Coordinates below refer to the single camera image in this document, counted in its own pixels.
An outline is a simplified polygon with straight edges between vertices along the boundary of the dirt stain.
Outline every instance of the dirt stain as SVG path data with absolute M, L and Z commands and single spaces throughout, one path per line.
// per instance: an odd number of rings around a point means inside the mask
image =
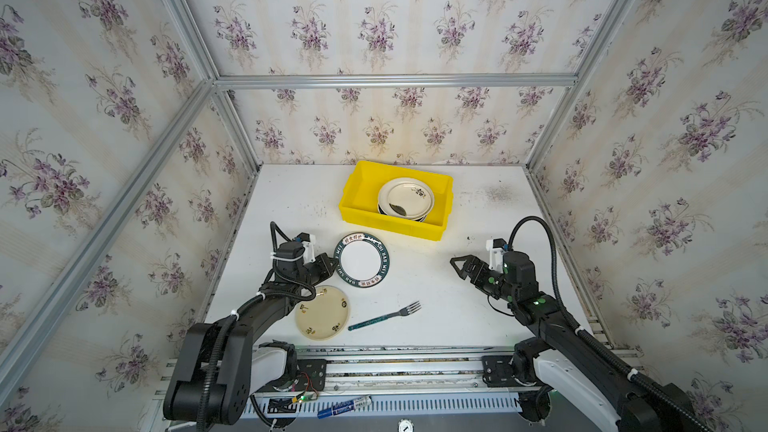
M 485 198 L 489 202 L 516 202 L 518 200 L 510 186 L 487 187 Z

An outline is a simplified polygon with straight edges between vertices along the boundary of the fork handle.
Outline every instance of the fork handle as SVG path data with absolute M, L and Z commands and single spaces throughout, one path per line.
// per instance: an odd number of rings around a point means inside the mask
M 360 322 L 359 324 L 351 325 L 347 329 L 353 331 L 356 328 L 361 328 L 361 327 L 365 327 L 367 325 L 378 324 L 379 322 L 384 322 L 388 318 L 397 317 L 398 315 L 400 315 L 400 312 L 393 312 L 391 314 L 382 315 L 381 317 L 372 318 L 369 321 Z

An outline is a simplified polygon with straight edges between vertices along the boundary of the white platform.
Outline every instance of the white platform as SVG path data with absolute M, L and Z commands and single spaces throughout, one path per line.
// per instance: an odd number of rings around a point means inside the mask
M 207 322 L 229 315 L 258 291 L 271 267 L 270 221 L 289 237 L 315 234 L 315 254 L 333 254 L 338 241 L 351 232 L 368 232 L 389 250 L 392 263 L 386 278 L 371 288 L 355 288 L 338 275 L 323 284 L 342 289 L 350 299 L 347 325 L 394 312 L 414 301 L 422 310 L 408 317 L 344 331 L 328 341 L 311 341 L 296 328 L 294 308 L 259 341 L 287 341 L 315 346 L 514 346 L 532 334 L 511 317 L 494 312 L 485 295 L 462 281 L 448 260 L 474 254 L 488 260 L 485 241 L 508 238 L 525 216 L 542 216 L 520 167 L 414 166 L 453 177 L 453 211 L 440 242 L 408 237 L 341 220 L 339 201 L 353 166 L 271 166 L 261 169 L 224 274 L 207 315 Z M 547 235 L 534 222 L 525 224 L 514 240 L 536 265 L 543 292 L 552 293 Z M 563 301 L 583 326 L 587 318 L 568 274 L 558 259 Z M 507 310 L 504 302 L 494 306 Z

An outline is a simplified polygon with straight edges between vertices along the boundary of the metal rail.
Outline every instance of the metal rail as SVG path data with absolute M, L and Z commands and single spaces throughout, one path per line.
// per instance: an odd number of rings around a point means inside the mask
M 220 89 L 572 86 L 572 73 L 443 73 L 360 76 L 222 76 Z

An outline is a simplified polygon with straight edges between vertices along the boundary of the cable tie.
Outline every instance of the cable tie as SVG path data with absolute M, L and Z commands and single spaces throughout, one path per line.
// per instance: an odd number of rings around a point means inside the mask
M 296 257 L 296 258 L 284 258 L 284 257 L 278 257 L 277 255 L 275 255 L 275 253 L 274 253 L 274 252 L 270 252 L 270 258 L 271 258 L 272 260 L 281 260 L 281 261 L 283 261 L 283 262 L 296 262 L 296 261 L 298 261 L 298 260 L 301 260 L 301 259 L 303 258 L 303 256 L 302 256 L 302 255 L 299 255 L 299 256 L 298 256 L 298 257 Z

